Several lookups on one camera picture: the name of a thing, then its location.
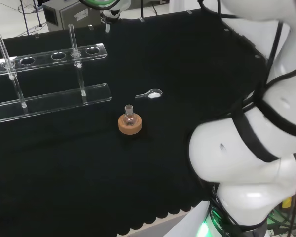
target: white floor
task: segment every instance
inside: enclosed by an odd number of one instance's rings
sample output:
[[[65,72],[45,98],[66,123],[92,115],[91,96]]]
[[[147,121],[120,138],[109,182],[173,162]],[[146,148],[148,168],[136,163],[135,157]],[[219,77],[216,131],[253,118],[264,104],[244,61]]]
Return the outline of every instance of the white floor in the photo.
[[[23,14],[17,11],[20,6],[19,0],[0,0],[0,3],[8,5],[15,10],[8,8],[7,6],[0,4],[0,34],[2,34],[3,38],[11,38],[16,37],[22,33],[26,35],[26,27],[24,23]],[[32,0],[23,0],[24,5],[33,4]],[[169,13],[169,5],[158,5],[155,6],[158,14],[167,14]],[[25,9],[26,13],[32,12],[33,7],[28,6]],[[152,7],[144,8],[144,17],[154,16],[155,13]],[[45,16],[43,11],[39,13],[41,23],[45,23]],[[128,10],[121,13],[121,18],[123,19],[136,19],[140,17],[140,9]],[[38,25],[37,15],[36,14],[26,14],[26,21],[28,24],[29,31],[32,32],[36,29],[38,33],[48,32],[48,27],[45,26],[43,28],[36,27]]]

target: table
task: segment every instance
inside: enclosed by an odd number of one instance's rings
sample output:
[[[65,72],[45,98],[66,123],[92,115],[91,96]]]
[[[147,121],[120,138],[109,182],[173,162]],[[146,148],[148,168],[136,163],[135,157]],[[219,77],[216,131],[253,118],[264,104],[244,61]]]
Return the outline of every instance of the table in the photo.
[[[78,46],[104,43],[84,63],[85,85],[108,83],[110,102],[0,124],[0,237],[115,237],[206,194],[189,167],[188,136],[228,111],[266,76],[245,39],[201,10],[121,20],[76,31]],[[5,40],[10,56],[70,47],[67,31]],[[19,73],[25,97],[78,87],[73,65]],[[155,100],[135,100],[151,88]],[[0,76],[0,102],[16,99]],[[118,131],[126,104],[138,136]]]

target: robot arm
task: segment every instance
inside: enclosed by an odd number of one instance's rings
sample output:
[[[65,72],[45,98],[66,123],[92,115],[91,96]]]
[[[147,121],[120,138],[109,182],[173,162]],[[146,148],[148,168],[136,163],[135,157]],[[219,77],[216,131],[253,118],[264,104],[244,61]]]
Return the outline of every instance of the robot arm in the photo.
[[[279,20],[291,28],[275,59],[268,82],[296,69],[296,1],[294,0],[223,0],[233,13],[254,21]],[[296,75],[274,84],[263,102],[296,126]],[[295,194],[296,136],[266,118],[257,107],[245,117],[263,148],[278,159],[265,162],[248,148],[233,118],[199,125],[189,147],[192,166],[199,177],[219,182],[217,191],[227,212],[239,225],[262,223],[269,212]]]
[[[79,0],[82,4],[88,7],[99,10],[101,12],[102,20],[106,24],[116,22],[121,12],[130,7],[131,0]]]

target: test tube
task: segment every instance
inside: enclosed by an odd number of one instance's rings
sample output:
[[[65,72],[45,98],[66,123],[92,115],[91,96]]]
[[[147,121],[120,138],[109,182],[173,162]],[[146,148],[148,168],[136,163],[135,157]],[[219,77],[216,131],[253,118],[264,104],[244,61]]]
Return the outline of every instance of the test tube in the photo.
[[[111,27],[111,25],[108,23],[105,25],[105,32],[106,33],[110,32],[110,27]]]
[[[81,89],[81,95],[82,95],[82,98],[85,98],[86,93],[85,93],[85,87],[84,87],[84,81],[83,81],[82,68],[77,68],[77,74],[78,74],[78,82]]]
[[[4,57],[5,68],[8,71],[8,75],[9,75],[10,80],[13,83],[15,92],[16,92],[16,94],[17,94],[17,96],[18,96],[18,98],[19,98],[19,100],[21,102],[22,107],[26,108],[27,105],[25,103],[25,99],[24,99],[24,96],[23,96],[23,93],[22,93],[22,90],[21,90],[21,87],[20,87],[20,84],[19,84],[19,81],[18,81],[18,78],[17,78],[17,73],[16,73],[16,71],[14,69],[14,66],[13,66],[11,60],[10,60],[8,51],[6,50],[6,47],[5,47],[5,44],[4,44],[4,41],[3,41],[3,38],[2,38],[1,34],[0,34],[0,51],[1,51],[2,56]]]
[[[72,57],[77,58],[80,56],[80,52],[78,51],[77,41],[75,39],[74,25],[69,24],[68,28],[69,28],[69,33],[70,33],[71,46],[73,48]]]

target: acrylic test tube rack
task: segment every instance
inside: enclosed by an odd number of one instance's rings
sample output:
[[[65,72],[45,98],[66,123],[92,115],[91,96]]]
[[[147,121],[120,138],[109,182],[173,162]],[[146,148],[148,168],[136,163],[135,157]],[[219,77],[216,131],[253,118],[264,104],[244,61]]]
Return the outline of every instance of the acrylic test tube rack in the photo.
[[[9,57],[0,35],[0,75],[8,75],[18,99],[0,103],[0,122],[11,121],[50,112],[70,109],[112,99],[109,86],[84,86],[82,62],[107,56],[103,44],[77,47],[74,26],[68,25],[72,48],[20,57]],[[18,82],[18,73],[39,68],[73,63],[80,88],[25,98]]]

